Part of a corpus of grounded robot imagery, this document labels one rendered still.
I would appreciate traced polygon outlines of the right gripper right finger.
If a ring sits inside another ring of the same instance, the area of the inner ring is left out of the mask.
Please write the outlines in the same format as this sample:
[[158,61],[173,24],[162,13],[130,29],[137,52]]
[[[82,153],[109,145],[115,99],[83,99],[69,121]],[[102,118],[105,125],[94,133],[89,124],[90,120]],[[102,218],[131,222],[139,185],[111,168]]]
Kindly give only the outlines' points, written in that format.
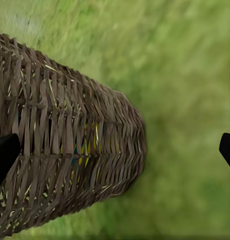
[[219,151],[230,166],[230,133],[224,133],[222,135]]

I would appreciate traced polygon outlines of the easter egg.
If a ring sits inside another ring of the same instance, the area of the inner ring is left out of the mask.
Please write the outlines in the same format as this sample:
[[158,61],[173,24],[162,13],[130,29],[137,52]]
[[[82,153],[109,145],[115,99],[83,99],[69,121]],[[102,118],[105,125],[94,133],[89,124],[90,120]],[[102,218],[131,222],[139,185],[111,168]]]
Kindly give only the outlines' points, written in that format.
[[[87,131],[87,124],[88,123],[85,123],[85,131]],[[98,129],[99,129],[99,124],[100,124],[100,121],[97,122],[97,133],[98,133]],[[93,128],[94,128],[94,124],[92,123],[92,129]],[[94,144],[94,152],[95,152],[96,151],[95,137],[94,137],[93,144]],[[111,138],[109,139],[109,148],[111,149]],[[90,148],[90,141],[89,141],[88,153],[90,153],[90,152],[91,152],[91,148]],[[127,152],[128,152],[128,141],[127,141],[127,147],[126,147],[126,153]],[[74,151],[73,151],[73,153],[77,153],[77,142],[75,142],[75,144],[74,144]],[[84,153],[84,142],[82,143],[81,153]],[[100,144],[100,148],[99,148],[99,153],[101,153],[101,144]],[[72,165],[73,165],[73,163],[74,163],[74,159],[72,159]],[[82,163],[82,158],[80,158],[79,166],[81,165],[81,163]],[[104,181],[106,181],[107,176],[108,176],[108,172],[105,175]]]

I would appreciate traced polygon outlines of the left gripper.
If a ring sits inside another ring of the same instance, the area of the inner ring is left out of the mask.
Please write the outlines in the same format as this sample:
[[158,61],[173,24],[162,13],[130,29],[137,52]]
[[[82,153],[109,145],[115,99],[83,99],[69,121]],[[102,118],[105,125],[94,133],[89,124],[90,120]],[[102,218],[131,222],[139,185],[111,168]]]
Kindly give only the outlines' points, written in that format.
[[[52,125],[52,120],[49,119],[49,120],[48,120],[49,143],[50,143],[50,139],[51,139],[51,125]],[[21,145],[21,149],[22,149],[22,150],[24,150],[24,146],[25,146],[25,136],[23,136],[23,139],[22,139],[22,145]],[[35,150],[35,137],[33,137],[32,149],[31,149],[31,151],[33,152],[34,150]]]

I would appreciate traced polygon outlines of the wicker basket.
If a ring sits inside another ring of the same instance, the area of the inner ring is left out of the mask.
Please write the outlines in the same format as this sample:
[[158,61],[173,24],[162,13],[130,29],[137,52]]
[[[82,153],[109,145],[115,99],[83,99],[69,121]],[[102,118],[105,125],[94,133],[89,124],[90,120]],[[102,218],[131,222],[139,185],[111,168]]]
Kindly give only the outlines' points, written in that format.
[[121,196],[143,173],[145,127],[125,93],[0,33],[0,137],[24,136],[0,185],[0,240]]

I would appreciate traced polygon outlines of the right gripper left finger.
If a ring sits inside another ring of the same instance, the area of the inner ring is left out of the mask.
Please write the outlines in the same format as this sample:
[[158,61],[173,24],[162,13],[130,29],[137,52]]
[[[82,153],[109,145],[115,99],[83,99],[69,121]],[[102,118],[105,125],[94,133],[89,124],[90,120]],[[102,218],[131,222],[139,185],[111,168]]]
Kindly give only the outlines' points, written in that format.
[[0,185],[22,151],[21,148],[16,133],[0,137]]

